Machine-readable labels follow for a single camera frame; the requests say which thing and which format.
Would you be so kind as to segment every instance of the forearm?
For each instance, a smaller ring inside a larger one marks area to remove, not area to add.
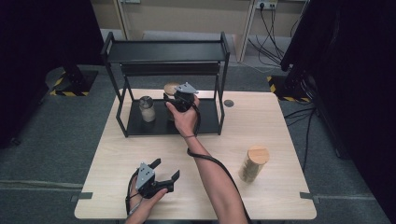
[[[186,143],[192,153],[210,156],[197,138],[187,138]],[[242,200],[230,177],[213,161],[194,160],[219,222],[246,223]]]

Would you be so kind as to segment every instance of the black metal shelf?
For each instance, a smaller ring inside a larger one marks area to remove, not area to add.
[[[164,100],[154,99],[156,119],[152,122],[142,120],[138,99],[134,98],[128,77],[146,76],[214,76],[213,98],[200,99],[202,123],[199,133],[221,134],[224,121],[222,94],[227,75],[230,51],[222,32],[220,40],[192,41],[117,41],[112,33],[108,34],[101,51],[106,70],[114,90],[120,100],[117,121],[125,135],[155,135],[178,133],[173,121],[168,120]],[[124,76],[122,93],[115,81],[111,64],[120,65]],[[223,63],[222,77],[219,73]],[[120,120],[126,92],[132,98],[128,125]],[[219,97],[220,117],[217,107]]]

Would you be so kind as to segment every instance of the cork lid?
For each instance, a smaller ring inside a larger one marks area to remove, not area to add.
[[[252,146],[247,151],[247,155],[251,161],[256,164],[263,165],[270,160],[270,154],[264,146]]]
[[[178,84],[177,82],[168,82],[164,87],[163,90],[165,91],[165,93],[169,96],[173,96],[176,92],[175,87],[179,86],[180,84]]]

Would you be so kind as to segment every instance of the wooden table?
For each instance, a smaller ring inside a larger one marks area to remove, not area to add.
[[[150,95],[162,98],[163,91],[133,90],[134,97]],[[198,97],[212,96],[200,91]],[[290,139],[277,98],[270,92],[225,91],[222,134],[199,135],[212,154],[229,169],[252,219],[313,219],[314,203],[302,199],[309,193],[304,174]],[[124,103],[122,118],[127,120],[130,99]],[[179,135],[130,136],[125,138],[116,121],[119,104],[116,98],[109,114],[82,192],[92,192],[91,199],[78,201],[75,215],[81,219],[124,219],[124,199],[128,181],[140,162],[162,163],[155,169],[156,180],[170,179],[180,170],[175,191],[166,194],[155,206],[149,219],[217,219],[206,196],[193,158]],[[268,148],[270,160],[254,182],[248,184],[238,176],[247,150],[253,145]]]

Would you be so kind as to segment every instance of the wall socket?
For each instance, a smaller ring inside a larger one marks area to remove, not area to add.
[[[264,4],[264,10],[275,10],[277,5],[277,0],[258,0],[256,8],[260,9],[260,5]]]

